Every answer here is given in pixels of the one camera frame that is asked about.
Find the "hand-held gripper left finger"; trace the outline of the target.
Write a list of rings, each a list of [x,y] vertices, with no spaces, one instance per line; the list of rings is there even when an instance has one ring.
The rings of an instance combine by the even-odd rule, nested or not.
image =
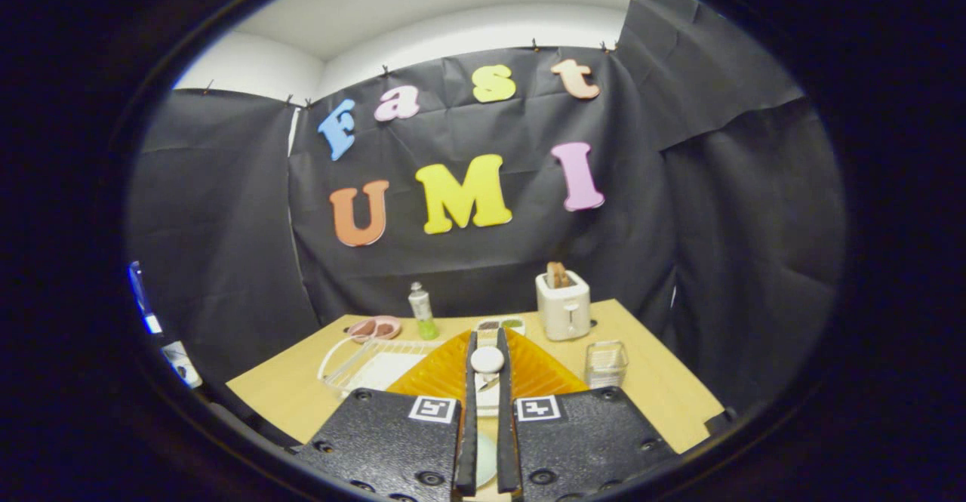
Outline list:
[[[478,413],[469,357],[476,332],[446,341],[454,360],[427,374],[427,360],[401,391],[359,387],[297,453],[305,467],[393,501],[460,501],[477,491]]]

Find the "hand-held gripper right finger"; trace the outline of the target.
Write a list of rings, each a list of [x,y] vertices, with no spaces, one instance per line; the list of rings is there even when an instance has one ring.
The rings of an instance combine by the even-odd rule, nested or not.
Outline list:
[[[512,398],[514,361],[504,329],[497,489],[514,501],[577,501],[662,474],[681,460],[618,387]]]

